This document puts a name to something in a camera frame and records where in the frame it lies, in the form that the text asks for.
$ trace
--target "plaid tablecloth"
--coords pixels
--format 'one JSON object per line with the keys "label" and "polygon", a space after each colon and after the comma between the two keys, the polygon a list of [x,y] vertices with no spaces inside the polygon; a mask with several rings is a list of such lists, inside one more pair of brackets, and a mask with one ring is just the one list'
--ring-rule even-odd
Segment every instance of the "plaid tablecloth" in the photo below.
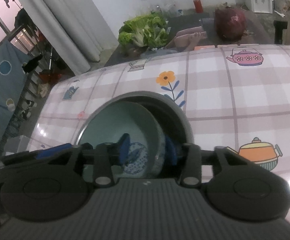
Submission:
{"label": "plaid tablecloth", "polygon": [[[290,46],[205,49],[152,58],[144,70],[128,72],[129,68],[123,63],[57,84],[28,150],[75,143],[86,119],[118,95],[147,90],[172,97],[157,79],[166,72],[172,81],[166,88],[178,83],[174,97],[180,95],[176,103],[183,105],[196,144],[206,150],[228,146],[237,152],[255,137],[277,144],[283,156],[272,172],[290,182]],[[63,100],[71,87],[77,90],[70,100]],[[203,170],[203,176],[212,174]]]}

